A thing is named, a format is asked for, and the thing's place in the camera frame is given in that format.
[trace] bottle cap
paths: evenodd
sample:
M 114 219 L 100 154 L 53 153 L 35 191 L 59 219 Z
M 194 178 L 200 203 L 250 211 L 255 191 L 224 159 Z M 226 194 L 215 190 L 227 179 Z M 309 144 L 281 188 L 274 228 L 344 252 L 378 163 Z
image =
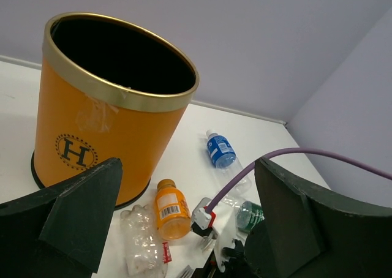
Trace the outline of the bottle cap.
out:
M 207 138 L 213 137 L 218 135 L 218 133 L 216 133 L 216 131 L 214 129 L 208 129 L 206 132 Z
M 176 187 L 176 184 L 171 179 L 163 179 L 163 180 L 159 181 L 159 183 L 157 185 L 157 189 L 160 190 L 160 189 L 164 188 L 165 186 L 166 187 L 168 187 L 168 186 Z

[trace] crumpled plastic bottle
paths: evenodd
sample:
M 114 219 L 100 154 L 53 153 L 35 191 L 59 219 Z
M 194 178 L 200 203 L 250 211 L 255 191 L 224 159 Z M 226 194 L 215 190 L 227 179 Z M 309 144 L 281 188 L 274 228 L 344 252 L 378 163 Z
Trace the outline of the crumpled plastic bottle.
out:
M 124 237 L 128 274 L 132 278 L 164 278 L 162 240 L 150 206 L 135 205 L 131 211 L 120 214 L 120 227 Z

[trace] red label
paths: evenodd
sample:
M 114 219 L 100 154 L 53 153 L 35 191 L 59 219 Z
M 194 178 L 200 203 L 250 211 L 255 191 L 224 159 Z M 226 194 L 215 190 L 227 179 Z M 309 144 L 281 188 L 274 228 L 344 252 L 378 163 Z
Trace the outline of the red label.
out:
M 163 242 L 162 247 L 164 248 L 164 263 L 167 264 L 169 261 L 172 261 L 172 255 L 169 249 L 169 243 Z

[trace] gold rim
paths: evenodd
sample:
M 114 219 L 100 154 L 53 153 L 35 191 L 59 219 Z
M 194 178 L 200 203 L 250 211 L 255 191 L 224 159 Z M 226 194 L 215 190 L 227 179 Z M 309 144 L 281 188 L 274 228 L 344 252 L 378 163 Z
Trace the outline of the gold rim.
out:
M 106 22 L 126 26 L 164 44 L 167 48 L 176 53 L 190 68 L 195 77 L 193 87 L 185 92 L 177 94 L 152 94 L 148 92 L 141 92 L 111 83 L 78 66 L 55 45 L 51 38 L 51 29 L 55 23 L 63 18 L 72 19 L 81 17 L 95 20 L 100 19 L 105 20 Z M 170 42 L 167 42 L 165 39 L 142 27 L 105 15 L 75 12 L 63 13 L 53 17 L 45 25 L 42 51 L 44 58 L 52 66 L 53 70 L 55 70 L 55 72 L 70 85 L 76 87 L 88 96 L 117 107 L 155 113 L 178 110 L 185 107 L 191 101 L 192 96 L 198 87 L 199 77 L 196 68 L 181 50 L 176 48 Z

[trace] orange bottle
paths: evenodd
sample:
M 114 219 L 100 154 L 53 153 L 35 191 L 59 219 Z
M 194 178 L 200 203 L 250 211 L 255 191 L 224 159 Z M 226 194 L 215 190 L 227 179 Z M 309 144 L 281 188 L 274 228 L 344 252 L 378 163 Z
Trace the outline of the orange bottle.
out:
M 154 210 L 160 236 L 166 240 L 178 239 L 190 231 L 190 213 L 185 197 L 171 179 L 157 185 Z

